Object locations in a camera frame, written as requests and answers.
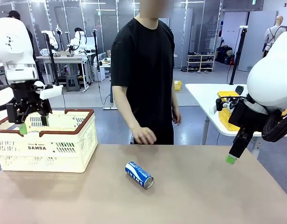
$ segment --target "neck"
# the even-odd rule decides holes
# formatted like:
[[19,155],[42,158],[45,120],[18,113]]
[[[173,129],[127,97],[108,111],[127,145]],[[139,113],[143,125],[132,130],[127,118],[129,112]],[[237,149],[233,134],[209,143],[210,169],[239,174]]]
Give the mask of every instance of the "neck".
[[158,19],[140,18],[139,14],[135,17],[135,19],[148,29],[157,29],[158,27]]

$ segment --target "plastic basket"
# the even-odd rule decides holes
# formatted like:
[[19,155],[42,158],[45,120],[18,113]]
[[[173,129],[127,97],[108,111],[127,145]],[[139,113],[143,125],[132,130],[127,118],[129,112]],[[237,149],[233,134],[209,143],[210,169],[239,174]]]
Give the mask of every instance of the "plastic basket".
[[[217,93],[219,97],[228,97],[228,96],[238,96],[238,94],[234,91],[220,91]],[[227,128],[229,131],[238,131],[240,128],[228,123],[229,118],[231,117],[231,112],[227,108],[223,108],[222,111],[219,111],[219,119],[221,123]]]
[[179,91],[181,90],[181,86],[182,86],[182,82],[181,81],[174,81],[174,85],[175,85],[175,90]]
[[93,110],[53,111],[49,126],[38,113],[26,119],[27,134],[5,118],[0,121],[2,170],[72,172],[85,171],[97,147]]

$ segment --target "floor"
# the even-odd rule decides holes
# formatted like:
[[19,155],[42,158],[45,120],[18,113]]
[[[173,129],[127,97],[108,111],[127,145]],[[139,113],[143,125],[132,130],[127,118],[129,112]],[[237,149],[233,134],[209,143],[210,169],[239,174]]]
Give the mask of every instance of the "floor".
[[[208,74],[174,72],[174,79],[183,83],[181,91],[177,92],[177,98],[182,114],[183,123],[175,126],[176,145],[199,145],[202,138],[202,130],[205,114],[200,107],[195,106],[197,102],[184,87],[186,83],[227,83],[226,77],[229,66],[216,63],[215,71]],[[236,72],[234,83],[245,84],[248,73]],[[103,101],[109,94],[110,83],[106,79],[100,83],[100,90]],[[91,85],[85,93],[64,92],[67,108],[94,108],[96,113],[96,131],[100,144],[129,144],[131,132],[119,111],[104,111],[101,103],[98,83]],[[63,108],[63,97],[51,100],[52,107]],[[207,145],[232,145],[233,137],[219,135],[212,123],[209,126]],[[264,142],[259,155],[260,163],[274,177],[278,184],[287,193],[287,138],[283,138],[276,143]]]
[[[232,75],[232,67],[229,72],[229,78]],[[181,91],[176,92],[176,96],[178,99],[178,103],[180,106],[196,106],[198,105],[196,100],[190,95],[187,91],[185,84],[187,83],[227,83],[227,71],[229,70],[228,65],[215,63],[214,72],[209,72],[207,74],[201,73],[198,74],[197,72],[190,73],[190,72],[181,72],[181,71],[174,71],[174,80],[181,80],[182,81],[182,88]],[[247,81],[247,72],[237,71],[234,83],[235,84],[245,84]],[[63,108],[66,107],[109,107],[112,104],[109,102],[109,97],[106,99],[105,105],[102,104],[105,102],[105,98],[110,94],[110,81],[109,78],[103,80],[101,83],[92,83],[92,85],[85,91],[84,93],[80,92],[66,92],[66,88],[63,88],[64,98],[63,95],[54,97],[50,99],[51,106],[53,108]]]

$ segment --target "yellow box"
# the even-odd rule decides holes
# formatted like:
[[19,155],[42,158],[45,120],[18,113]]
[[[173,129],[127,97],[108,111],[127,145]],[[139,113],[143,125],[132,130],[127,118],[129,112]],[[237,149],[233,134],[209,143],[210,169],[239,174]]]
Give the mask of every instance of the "yellow box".
[[[239,96],[235,91],[219,91],[217,93],[218,97],[235,97]],[[221,123],[227,128],[229,131],[238,131],[240,128],[228,123],[229,118],[231,117],[231,112],[227,108],[223,108],[222,111],[219,111],[219,119]]]
[[174,85],[175,85],[175,90],[181,90],[181,86],[182,86],[181,81],[175,80]]

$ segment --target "person's left hand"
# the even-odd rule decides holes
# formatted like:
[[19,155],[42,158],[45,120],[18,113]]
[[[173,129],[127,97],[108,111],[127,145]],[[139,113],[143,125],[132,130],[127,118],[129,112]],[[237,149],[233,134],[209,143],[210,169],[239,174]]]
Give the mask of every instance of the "person's left hand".
[[182,117],[179,111],[179,107],[172,107],[172,120],[178,126],[182,123]]

